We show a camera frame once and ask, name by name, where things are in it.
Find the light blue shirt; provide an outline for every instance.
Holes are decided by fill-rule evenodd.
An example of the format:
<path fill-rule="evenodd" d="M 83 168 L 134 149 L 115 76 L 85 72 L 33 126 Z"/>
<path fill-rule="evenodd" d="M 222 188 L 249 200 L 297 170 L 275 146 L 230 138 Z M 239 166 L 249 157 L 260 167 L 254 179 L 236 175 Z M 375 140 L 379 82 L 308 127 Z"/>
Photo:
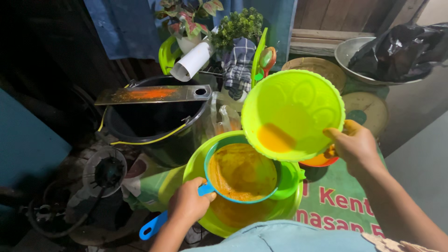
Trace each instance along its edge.
<path fill-rule="evenodd" d="M 319 230 L 294 221 L 257 222 L 221 243 L 192 248 L 189 252 L 374 252 L 375 245 L 360 233 L 346 230 Z"/>

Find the metal basin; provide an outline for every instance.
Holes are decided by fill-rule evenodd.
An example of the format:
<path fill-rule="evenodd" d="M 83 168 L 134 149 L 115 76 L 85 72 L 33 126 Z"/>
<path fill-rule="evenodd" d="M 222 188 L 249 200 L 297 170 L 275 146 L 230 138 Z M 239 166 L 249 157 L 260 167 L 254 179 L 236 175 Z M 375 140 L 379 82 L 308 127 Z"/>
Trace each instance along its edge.
<path fill-rule="evenodd" d="M 374 40 L 375 37 L 365 37 L 365 38 L 354 38 L 346 40 L 342 43 L 340 43 L 336 49 L 335 49 L 335 58 L 339 65 L 341 66 L 342 70 L 350 77 L 362 81 L 364 83 L 368 83 L 371 85 L 401 85 L 406 83 L 415 83 L 419 82 L 422 79 L 409 81 L 405 83 L 395 83 L 395 82 L 383 82 L 383 81 L 377 81 L 369 77 L 362 76 L 358 73 L 353 72 L 352 70 L 348 69 L 347 66 L 349 65 L 350 59 L 355 55 L 355 53 L 367 42 L 370 42 Z"/>

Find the plastic spoon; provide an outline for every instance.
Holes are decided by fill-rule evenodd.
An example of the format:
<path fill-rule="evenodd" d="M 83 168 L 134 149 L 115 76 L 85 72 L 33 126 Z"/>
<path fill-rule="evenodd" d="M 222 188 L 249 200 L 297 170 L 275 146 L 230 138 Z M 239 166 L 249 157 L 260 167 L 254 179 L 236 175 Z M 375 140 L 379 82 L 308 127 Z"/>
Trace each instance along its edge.
<path fill-rule="evenodd" d="M 267 77 L 267 75 L 269 74 L 269 70 L 271 70 L 276 61 L 277 61 L 277 52 L 275 48 L 268 47 L 261 52 L 258 64 L 264 71 L 263 76 L 264 78 Z"/>
<path fill-rule="evenodd" d="M 211 193 L 214 191 L 215 191 L 215 189 L 211 185 L 211 183 L 207 183 L 198 188 L 199 196 L 204 196 L 207 193 Z M 165 211 L 165 212 L 161 213 L 159 216 L 152 219 L 150 222 L 145 224 L 140 229 L 140 233 L 139 233 L 140 239 L 148 240 L 149 238 L 151 238 L 151 236 L 157 234 L 157 232 L 159 232 L 160 228 L 163 226 L 163 224 L 165 222 L 167 222 L 167 220 L 168 220 L 168 211 Z"/>

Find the hand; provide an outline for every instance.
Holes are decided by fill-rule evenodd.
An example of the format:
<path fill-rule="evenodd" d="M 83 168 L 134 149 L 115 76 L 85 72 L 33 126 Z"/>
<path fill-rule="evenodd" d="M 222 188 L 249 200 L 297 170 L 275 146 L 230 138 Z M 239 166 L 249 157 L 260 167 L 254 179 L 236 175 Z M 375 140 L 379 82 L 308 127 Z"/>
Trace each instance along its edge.
<path fill-rule="evenodd" d="M 175 219 L 192 226 L 207 212 L 210 202 L 216 199 L 216 193 L 199 196 L 198 188 L 205 184 L 205 178 L 197 177 L 185 182 L 169 200 L 168 219 Z"/>
<path fill-rule="evenodd" d="M 368 169 L 369 167 L 378 167 L 376 164 L 381 164 L 381 167 L 384 168 L 377 153 L 375 138 L 370 130 L 353 120 L 345 120 L 343 132 L 346 134 L 335 128 L 323 130 L 323 134 L 335 143 L 336 153 L 347 163 L 350 175 L 356 177 L 360 169 L 359 165 Z M 332 148 L 325 152 L 325 157 L 329 158 L 331 152 Z"/>

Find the potted plant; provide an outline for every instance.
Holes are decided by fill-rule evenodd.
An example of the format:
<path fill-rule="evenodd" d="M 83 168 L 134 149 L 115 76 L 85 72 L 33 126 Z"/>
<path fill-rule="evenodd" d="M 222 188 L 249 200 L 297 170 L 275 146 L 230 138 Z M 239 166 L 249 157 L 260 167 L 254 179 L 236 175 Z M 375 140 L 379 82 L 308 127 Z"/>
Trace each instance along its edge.
<path fill-rule="evenodd" d="M 184 54 L 187 54 L 201 42 L 201 32 L 208 35 L 207 26 L 194 22 L 196 17 L 206 18 L 208 15 L 216 16 L 217 10 L 224 10 L 218 0 L 198 0 L 198 6 L 191 3 L 184 4 L 182 0 L 161 0 L 163 10 L 157 11 L 156 18 L 163 19 L 162 26 L 168 28 L 175 36 L 177 43 Z"/>
<path fill-rule="evenodd" d="M 230 13 L 230 17 L 221 19 L 218 32 L 212 32 L 211 44 L 219 53 L 230 52 L 233 48 L 233 39 L 244 37 L 258 44 L 262 34 L 263 15 L 254 7 L 244 8 L 241 13 Z"/>

